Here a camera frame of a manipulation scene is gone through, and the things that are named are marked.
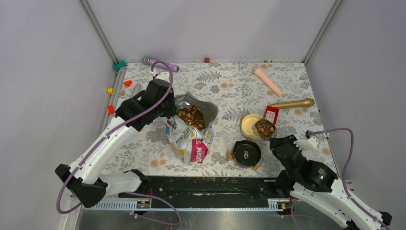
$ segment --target pet food bag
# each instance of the pet food bag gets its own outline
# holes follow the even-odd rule
[[[185,164],[202,163],[214,138],[212,122],[218,108],[211,102],[197,100],[189,92],[176,96],[175,104],[178,115],[167,119],[167,138]]]

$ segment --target red and white box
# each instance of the red and white box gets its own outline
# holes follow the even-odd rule
[[[276,125],[276,121],[278,120],[278,114],[279,108],[268,105],[265,110],[264,118],[272,122],[274,125]]]

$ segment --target purple microphone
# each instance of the purple microphone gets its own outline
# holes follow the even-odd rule
[[[150,66],[152,66],[152,64],[154,64],[154,63],[157,62],[157,61],[159,61],[159,60],[150,58],[150,57],[148,57],[148,56],[143,57],[142,60],[141,60],[142,64],[144,64],[144,65],[150,65]],[[175,65],[172,65],[172,64],[168,64],[168,65],[169,65],[170,70],[171,70],[172,72],[177,73],[177,72],[179,71],[179,66],[175,66]],[[161,63],[156,64],[155,67],[168,70],[168,68],[166,68],[166,66],[163,65],[163,64],[161,64]]]

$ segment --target yellow bowl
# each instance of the yellow bowl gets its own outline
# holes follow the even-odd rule
[[[250,114],[244,117],[241,122],[241,133],[246,138],[250,138],[252,140],[262,140],[259,136],[257,130],[254,127],[255,123],[261,120],[262,116],[258,114]]]

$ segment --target pink label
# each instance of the pink label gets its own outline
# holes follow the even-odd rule
[[[207,154],[207,146],[202,140],[194,139],[192,140],[192,153],[191,162],[198,161],[201,163]]]

